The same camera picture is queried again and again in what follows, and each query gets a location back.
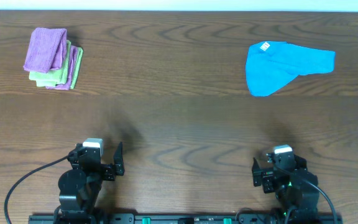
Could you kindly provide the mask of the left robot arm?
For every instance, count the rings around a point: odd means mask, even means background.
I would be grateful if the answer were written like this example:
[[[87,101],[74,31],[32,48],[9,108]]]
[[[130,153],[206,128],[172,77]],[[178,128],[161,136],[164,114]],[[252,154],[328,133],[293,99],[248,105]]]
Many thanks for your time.
[[[95,207],[104,181],[114,181],[125,173],[123,143],[119,143],[113,162],[103,164],[103,140],[88,138],[76,144],[67,161],[71,169],[58,180],[60,206],[54,211],[53,223],[109,223],[108,216]]]

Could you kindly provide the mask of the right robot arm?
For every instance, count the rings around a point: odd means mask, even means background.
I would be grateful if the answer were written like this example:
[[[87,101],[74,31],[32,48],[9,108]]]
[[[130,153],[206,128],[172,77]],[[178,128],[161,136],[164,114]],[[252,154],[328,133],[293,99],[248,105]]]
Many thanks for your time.
[[[253,159],[253,185],[265,194],[274,193],[281,208],[274,208],[267,223],[317,223],[319,191],[316,175],[307,169],[306,160],[292,152],[268,153],[270,168],[261,168]]]

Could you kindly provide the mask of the blue microfiber cloth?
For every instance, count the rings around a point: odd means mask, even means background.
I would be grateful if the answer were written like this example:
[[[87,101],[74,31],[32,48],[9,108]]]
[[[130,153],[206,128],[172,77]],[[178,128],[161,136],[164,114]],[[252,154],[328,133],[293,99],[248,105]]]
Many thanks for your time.
[[[270,96],[299,76],[334,71],[336,53],[288,42],[263,41],[248,49],[245,77],[252,96]]]

